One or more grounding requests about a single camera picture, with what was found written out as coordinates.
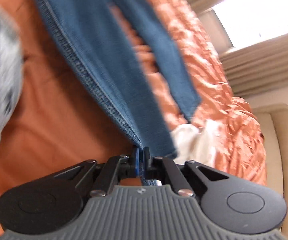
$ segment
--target wrinkled orange fabric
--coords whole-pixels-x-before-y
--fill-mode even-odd
[[[196,15],[184,0],[148,1],[177,42],[202,97],[193,124],[202,127],[207,118],[221,123],[215,167],[265,184],[259,124],[249,105],[232,96],[217,54]],[[0,195],[85,159],[105,162],[111,156],[128,153],[130,142],[73,75],[49,37],[34,0],[0,0],[0,6],[17,23],[24,52],[23,93],[2,132]],[[187,123],[158,72],[150,48],[117,8],[113,12],[134,46],[167,125],[172,130]]]

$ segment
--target window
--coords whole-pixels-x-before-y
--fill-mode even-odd
[[[288,0],[225,0],[213,10],[236,48],[288,33]]]

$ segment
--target blue cloth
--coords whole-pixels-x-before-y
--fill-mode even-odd
[[[109,9],[116,4],[152,48],[171,94],[189,120],[200,103],[175,43],[146,0],[36,0],[57,46],[89,93],[152,156],[175,147],[131,44]]]

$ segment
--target orange sheet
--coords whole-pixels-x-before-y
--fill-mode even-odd
[[[265,151],[258,122],[232,97],[216,52],[184,0],[148,0],[177,42],[202,104],[193,124],[221,123],[215,167],[265,184]],[[43,25],[34,0],[0,0],[20,29],[24,51],[23,93],[2,132],[0,195],[7,189],[85,159],[105,162],[128,153],[130,142],[87,94]],[[150,48],[113,8],[140,59],[170,129],[187,121],[170,96]]]

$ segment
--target metal screw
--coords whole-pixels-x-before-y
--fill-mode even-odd
[[[178,195],[182,196],[182,197],[191,197],[194,195],[194,192],[191,191],[190,189],[187,189],[187,188],[183,188],[183,189],[180,189],[178,192],[177,192]]]
[[[95,189],[90,192],[91,197],[105,197],[106,192],[103,190]]]

